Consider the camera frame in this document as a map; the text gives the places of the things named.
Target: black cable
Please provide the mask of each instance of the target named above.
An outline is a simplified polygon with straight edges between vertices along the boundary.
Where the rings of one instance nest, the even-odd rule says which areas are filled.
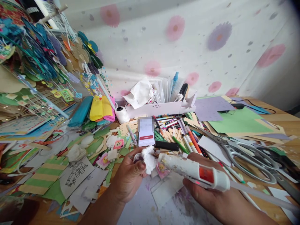
[[[244,99],[244,100],[232,100],[230,103],[232,103],[233,101],[235,101],[235,102],[248,101],[248,102],[250,102],[250,104],[254,105],[249,99]],[[268,113],[267,115],[273,115],[273,114],[276,113],[276,111],[273,110],[273,109],[264,108],[264,107],[260,107],[260,106],[257,106],[257,105],[254,105],[254,106],[256,106],[256,107],[258,107],[258,108],[268,109],[268,110],[271,110],[271,111],[274,112],[274,113]]]

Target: green marker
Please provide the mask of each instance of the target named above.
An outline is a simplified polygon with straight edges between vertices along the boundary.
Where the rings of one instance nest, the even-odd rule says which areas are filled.
[[[179,147],[181,148],[181,150],[182,150],[184,153],[190,154],[190,153],[182,146],[182,144],[180,144],[180,142],[176,139],[176,137],[173,136],[172,139],[173,139],[177,144],[179,144]]]

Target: pink flower pattern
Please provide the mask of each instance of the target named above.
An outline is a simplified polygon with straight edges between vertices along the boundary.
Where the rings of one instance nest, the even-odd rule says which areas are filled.
[[[157,61],[149,61],[144,67],[145,73],[150,77],[157,77],[160,75],[161,68]]]
[[[220,81],[215,81],[209,86],[208,92],[214,93],[217,90],[219,90],[221,86],[222,86],[222,83]]]
[[[196,84],[196,82],[198,81],[199,79],[199,74],[196,73],[196,72],[193,72],[193,73],[190,73],[188,76],[187,76],[187,79],[185,80],[185,83],[189,84],[189,85],[194,85]]]
[[[116,28],[120,23],[120,13],[116,4],[101,7],[100,16],[106,25],[110,27]]]
[[[166,33],[169,41],[177,41],[183,34],[185,21],[181,16],[173,16],[168,24]]]
[[[239,88],[233,87],[229,91],[227,91],[225,95],[227,96],[236,95],[239,90],[240,90]]]
[[[283,55],[284,51],[284,44],[275,45],[274,47],[267,49],[257,62],[257,66],[260,68],[270,66]]]

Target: wall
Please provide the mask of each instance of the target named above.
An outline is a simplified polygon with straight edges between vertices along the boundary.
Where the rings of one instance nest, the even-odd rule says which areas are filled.
[[[116,99],[143,77],[173,77],[178,71],[190,94],[197,90],[199,97],[238,93],[280,108],[295,104],[299,33],[288,1],[61,3],[69,6],[70,25],[99,46]],[[286,101],[288,95],[294,98]]]

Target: large scissors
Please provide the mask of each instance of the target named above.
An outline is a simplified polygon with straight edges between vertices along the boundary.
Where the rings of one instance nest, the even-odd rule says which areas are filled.
[[[201,127],[197,127],[200,129],[207,137],[211,138],[214,142],[222,147],[222,149],[227,154],[229,160],[240,170],[242,170],[245,174],[249,175],[252,178],[258,179],[262,182],[269,183],[269,184],[276,184],[276,178],[273,176],[269,170],[277,170],[279,169],[278,164],[271,159],[268,155],[260,151],[259,149],[251,146],[249,144],[245,144],[242,142],[233,142],[230,140],[226,140],[222,136],[215,136],[206,130],[202,129]],[[253,165],[254,167],[258,168],[261,172],[269,180],[264,180],[253,173],[246,170],[243,166],[241,166],[234,157],[238,157],[247,163]]]

